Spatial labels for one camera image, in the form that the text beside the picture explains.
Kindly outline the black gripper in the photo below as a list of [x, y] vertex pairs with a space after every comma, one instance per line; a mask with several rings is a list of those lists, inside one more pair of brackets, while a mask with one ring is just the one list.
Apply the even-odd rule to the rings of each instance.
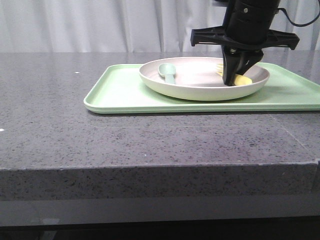
[[263, 58], [261, 49], [297, 47], [300, 39], [295, 33], [270, 29], [279, 4], [279, 0], [230, 0], [221, 26], [191, 30], [193, 47], [222, 45], [222, 79], [226, 86], [233, 86], [236, 74], [244, 75]]

